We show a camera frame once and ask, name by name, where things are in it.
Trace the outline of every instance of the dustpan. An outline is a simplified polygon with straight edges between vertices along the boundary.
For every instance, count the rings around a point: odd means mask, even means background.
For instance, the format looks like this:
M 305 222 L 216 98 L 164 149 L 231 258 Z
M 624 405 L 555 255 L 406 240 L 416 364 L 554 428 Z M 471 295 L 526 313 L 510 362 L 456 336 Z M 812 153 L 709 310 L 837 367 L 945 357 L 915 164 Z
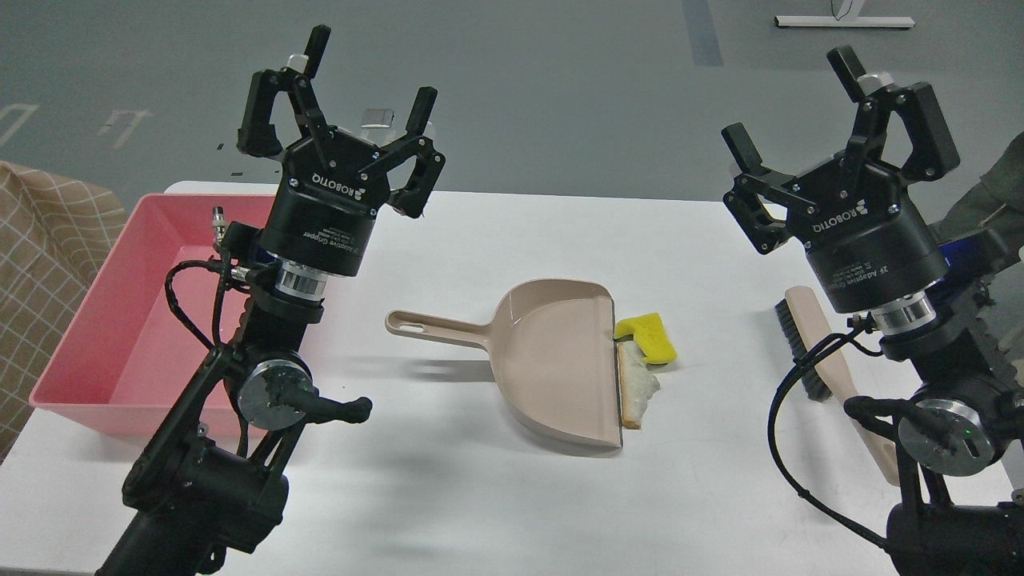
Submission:
M 486 351 L 518 420 L 558 440 L 622 447 L 614 308 L 599 284 L 531 280 L 509 290 L 488 324 L 406 311 L 392 334 Z

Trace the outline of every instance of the robotiq logo text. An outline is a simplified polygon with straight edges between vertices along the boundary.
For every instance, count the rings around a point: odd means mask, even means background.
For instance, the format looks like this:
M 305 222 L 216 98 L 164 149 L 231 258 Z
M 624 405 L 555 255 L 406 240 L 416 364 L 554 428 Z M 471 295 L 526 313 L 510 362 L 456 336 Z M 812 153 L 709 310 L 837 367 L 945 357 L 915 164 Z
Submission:
M 827 220 L 822 220 L 816 224 L 811 224 L 811 230 L 814 232 L 824 232 L 831 227 L 845 222 L 847 220 L 852 220 L 861 214 L 866 214 L 867 208 L 864 207 L 864 201 L 861 200 L 857 202 L 857 206 L 847 210 L 846 212 L 841 212 L 835 216 L 828 218 Z
M 316 172 L 313 172 L 313 183 L 321 184 L 322 187 L 329 188 L 342 194 L 347 194 L 356 200 L 362 200 L 362 193 L 367 192 L 367 189 L 365 188 L 354 189 L 335 180 L 329 180 Z

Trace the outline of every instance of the black bristles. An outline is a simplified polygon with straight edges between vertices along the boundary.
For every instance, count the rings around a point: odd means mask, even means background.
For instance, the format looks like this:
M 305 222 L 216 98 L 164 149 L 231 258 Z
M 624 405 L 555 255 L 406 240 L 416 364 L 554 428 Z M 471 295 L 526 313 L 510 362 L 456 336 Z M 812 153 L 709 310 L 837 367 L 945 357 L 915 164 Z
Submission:
M 807 346 L 804 345 L 804 339 L 800 336 L 800 330 L 797 329 L 797 323 L 793 320 L 793 313 L 790 312 L 790 304 L 782 300 L 781 302 L 775 304 L 775 316 L 778 317 L 779 327 L 782 328 L 782 334 L 785 335 L 785 340 L 790 343 L 790 352 L 793 353 L 793 358 L 798 359 L 807 354 Z M 807 398 L 815 402 L 824 402 L 831 398 L 831 390 L 825 385 L 818 371 L 811 368 L 804 374 L 801 381 L 804 382 L 804 389 L 807 390 Z

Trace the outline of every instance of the checkered fabric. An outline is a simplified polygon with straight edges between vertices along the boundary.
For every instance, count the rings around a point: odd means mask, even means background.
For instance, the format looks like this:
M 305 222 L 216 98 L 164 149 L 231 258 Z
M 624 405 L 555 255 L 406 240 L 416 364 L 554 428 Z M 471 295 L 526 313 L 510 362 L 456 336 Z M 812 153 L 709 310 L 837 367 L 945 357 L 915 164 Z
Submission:
M 124 222 L 106 189 L 0 161 L 0 462 Z

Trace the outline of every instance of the yellow sponge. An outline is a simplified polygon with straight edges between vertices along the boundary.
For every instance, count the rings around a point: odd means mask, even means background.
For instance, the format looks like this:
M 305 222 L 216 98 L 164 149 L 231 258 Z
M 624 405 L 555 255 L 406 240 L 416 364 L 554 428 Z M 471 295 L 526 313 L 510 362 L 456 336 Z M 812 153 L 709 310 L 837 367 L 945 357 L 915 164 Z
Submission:
M 616 340 L 630 334 L 643 351 L 643 361 L 647 364 L 668 364 L 676 359 L 676 348 L 669 341 L 662 317 L 656 312 L 620 320 L 615 324 Z

